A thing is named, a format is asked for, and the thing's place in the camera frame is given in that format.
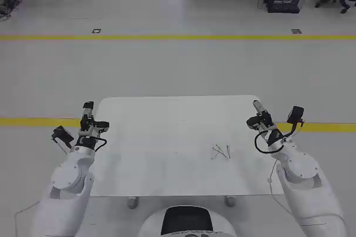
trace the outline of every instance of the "table leg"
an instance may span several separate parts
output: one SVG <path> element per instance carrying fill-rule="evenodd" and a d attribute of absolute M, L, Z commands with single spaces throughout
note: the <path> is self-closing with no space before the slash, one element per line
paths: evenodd
<path fill-rule="evenodd" d="M 225 196 L 224 203 L 227 207 L 236 206 L 236 198 L 234 196 Z"/>
<path fill-rule="evenodd" d="M 129 209 L 135 209 L 138 206 L 138 197 L 128 197 L 126 205 Z"/>

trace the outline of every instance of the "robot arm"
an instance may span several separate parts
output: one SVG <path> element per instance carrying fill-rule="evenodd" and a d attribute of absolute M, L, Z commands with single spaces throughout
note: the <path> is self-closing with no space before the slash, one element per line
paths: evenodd
<path fill-rule="evenodd" d="M 107 122 L 94 121 L 93 105 L 93 102 L 89 102 L 83 106 L 81 129 L 74 147 L 69 145 L 73 138 L 63 127 L 54 130 L 52 139 L 55 141 L 55 138 L 60 138 L 71 151 L 66 161 L 54 170 L 50 184 L 42 195 L 33 220 L 31 237 L 72 237 L 79 230 L 94 182 L 89 168 L 94 163 L 95 152 L 100 148 L 95 150 L 95 145 L 98 140 L 105 141 L 100 134 L 109 128 Z M 63 199 L 61 191 L 76 195 Z"/>
<path fill-rule="evenodd" d="M 303 122 L 303 108 L 293 108 L 288 118 L 293 129 L 283 135 L 261 103 L 254 101 L 253 105 L 258 114 L 250 118 L 247 125 L 265 135 L 269 151 L 263 153 L 270 153 L 280 162 L 276 171 L 292 214 L 303 232 L 308 237 L 346 237 L 341 207 L 318 162 L 309 154 L 299 152 L 291 141 L 297 123 Z M 301 186 L 309 180 L 313 180 L 312 187 Z"/>

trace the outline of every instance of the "yellow stripe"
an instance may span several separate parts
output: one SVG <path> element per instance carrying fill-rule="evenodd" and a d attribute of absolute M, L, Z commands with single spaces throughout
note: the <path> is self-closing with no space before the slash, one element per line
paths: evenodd
<path fill-rule="evenodd" d="M 21 127 L 79 127 L 78 118 L 5 118 L 0 117 L 0 126 Z M 282 132 L 289 132 L 291 124 L 278 123 Z M 305 123 L 301 132 L 313 133 L 356 133 L 356 123 Z"/>
<path fill-rule="evenodd" d="M 71 118 L 5 118 L 0 117 L 0 126 L 21 127 L 79 127 L 80 119 Z"/>
<path fill-rule="evenodd" d="M 291 130 L 291 124 L 278 123 L 278 128 L 282 132 L 289 132 Z M 356 133 L 356 123 L 305 123 L 301 129 L 301 132 Z"/>
<path fill-rule="evenodd" d="M 191 34 L 144 34 L 144 35 L 81 35 L 81 36 L 0 36 L 0 40 L 356 40 L 356 35 L 191 35 Z"/>

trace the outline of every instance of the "white table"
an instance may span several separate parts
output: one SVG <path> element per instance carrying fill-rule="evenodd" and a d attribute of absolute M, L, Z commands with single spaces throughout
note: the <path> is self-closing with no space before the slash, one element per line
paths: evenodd
<path fill-rule="evenodd" d="M 91 166 L 92 196 L 270 194 L 274 160 L 253 144 L 254 95 L 106 98 L 97 121 L 110 127 Z M 230 159 L 217 154 L 218 145 Z M 267 149 L 260 138 L 259 146 Z M 282 187 L 274 172 L 274 194 Z"/>

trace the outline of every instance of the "gray floor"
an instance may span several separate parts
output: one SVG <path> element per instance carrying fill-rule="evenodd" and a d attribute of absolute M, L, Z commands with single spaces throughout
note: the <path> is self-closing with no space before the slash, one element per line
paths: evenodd
<path fill-rule="evenodd" d="M 14 236 L 13 214 L 38 200 L 54 167 L 65 158 L 49 140 L 51 132 L 52 128 L 0 127 L 0 237 Z M 356 134 L 300 133 L 295 141 L 318 159 L 341 202 L 350 236 L 355 237 Z M 151 213 L 174 204 L 211 208 L 233 224 L 238 236 L 304 236 L 270 196 L 237 201 L 237 207 L 229 209 L 221 197 L 144 197 L 136 210 L 129 210 L 123 197 L 91 198 L 78 236 L 135 236 Z M 28 236 L 33 211 L 18 216 L 19 237 Z"/>
<path fill-rule="evenodd" d="M 255 0 L 26 0 L 0 34 L 356 34 L 356 8 L 268 14 Z M 356 123 L 356 41 L 0 41 L 0 116 L 77 118 L 106 97 L 254 94 L 285 121 Z M 0 127 L 0 237 L 14 236 L 13 214 L 36 202 L 65 155 L 52 128 Z M 319 160 L 356 237 L 356 134 L 302 133 L 295 140 Z M 79 237 L 135 236 L 152 212 L 200 203 L 223 214 L 239 237 L 303 236 L 269 196 L 92 198 Z M 18 217 L 28 236 L 33 210 Z"/>

